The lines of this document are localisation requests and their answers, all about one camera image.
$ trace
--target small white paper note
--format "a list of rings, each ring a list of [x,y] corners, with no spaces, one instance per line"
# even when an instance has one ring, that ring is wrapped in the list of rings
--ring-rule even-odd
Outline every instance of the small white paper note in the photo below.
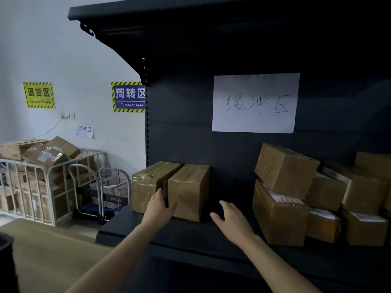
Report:
[[[214,132],[293,133],[300,73],[215,76]]]
[[[92,138],[94,134],[94,128],[85,125],[79,125],[76,129],[76,135],[78,137]]]

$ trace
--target wall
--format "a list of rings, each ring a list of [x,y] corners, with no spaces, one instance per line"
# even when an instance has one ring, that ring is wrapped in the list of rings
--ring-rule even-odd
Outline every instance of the wall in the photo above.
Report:
[[[129,174],[145,167],[144,114],[114,113],[112,81],[139,75],[112,49],[69,21],[71,6],[119,0],[0,0],[0,142],[56,135],[108,153]],[[27,108],[23,82],[52,82],[56,109]],[[92,126],[95,138],[75,136]]]

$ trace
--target left hand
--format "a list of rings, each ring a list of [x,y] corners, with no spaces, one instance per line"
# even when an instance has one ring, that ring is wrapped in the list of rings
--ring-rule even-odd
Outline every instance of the left hand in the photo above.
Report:
[[[178,203],[175,202],[170,207],[166,208],[163,192],[160,188],[156,194],[151,197],[141,225],[152,228],[154,231],[158,232],[170,221],[177,205]]]

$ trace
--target electrical cord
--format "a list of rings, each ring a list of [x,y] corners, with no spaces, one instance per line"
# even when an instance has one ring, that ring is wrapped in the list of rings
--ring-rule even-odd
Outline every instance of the electrical cord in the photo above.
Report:
[[[40,135],[40,136],[37,136],[37,137],[34,137],[33,139],[36,139],[36,138],[39,138],[39,137],[42,137],[44,135],[46,135],[47,133],[50,133],[53,129],[55,129],[57,127],[57,125],[61,122],[62,118],[60,118],[60,121],[57,122],[57,124],[48,132],[44,133],[43,135]]]

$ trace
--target metal cage cart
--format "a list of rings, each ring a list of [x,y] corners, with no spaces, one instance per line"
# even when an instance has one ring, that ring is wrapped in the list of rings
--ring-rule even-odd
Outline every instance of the metal cage cart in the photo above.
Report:
[[[96,182],[88,187],[76,187],[75,195],[91,196],[92,204],[84,208],[77,207],[75,216],[95,217],[104,224],[130,202],[130,178],[122,169],[102,167]]]
[[[81,149],[82,157],[45,167],[8,159],[0,159],[0,214],[58,226],[72,218],[78,200],[72,191],[76,187],[96,182],[96,176],[89,171],[71,171],[71,164],[94,164],[96,170],[106,164],[106,154],[93,149]],[[54,184],[53,178],[60,174],[61,183]],[[73,181],[68,174],[74,175]]]

